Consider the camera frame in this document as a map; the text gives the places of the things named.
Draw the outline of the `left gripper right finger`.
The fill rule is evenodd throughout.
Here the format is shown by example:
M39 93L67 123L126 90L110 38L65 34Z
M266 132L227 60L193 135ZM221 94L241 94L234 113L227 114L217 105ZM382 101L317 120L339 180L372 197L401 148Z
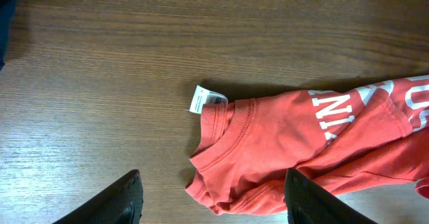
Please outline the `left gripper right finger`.
M294 168L284 194L289 224L375 224Z

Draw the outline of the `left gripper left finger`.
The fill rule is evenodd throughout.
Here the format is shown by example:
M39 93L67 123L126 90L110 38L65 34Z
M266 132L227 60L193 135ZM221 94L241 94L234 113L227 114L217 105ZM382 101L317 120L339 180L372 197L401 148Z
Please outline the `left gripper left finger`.
M139 224L143 186L139 170L131 170L55 224Z

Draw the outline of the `orange t-shirt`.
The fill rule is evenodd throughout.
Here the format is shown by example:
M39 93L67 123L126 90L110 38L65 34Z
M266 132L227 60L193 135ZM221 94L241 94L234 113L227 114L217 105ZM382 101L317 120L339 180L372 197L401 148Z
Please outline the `orange t-shirt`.
M190 110L201 140L186 192L215 215L285 211L289 168L335 195L415 182L428 196L425 75L233 102L200 87Z

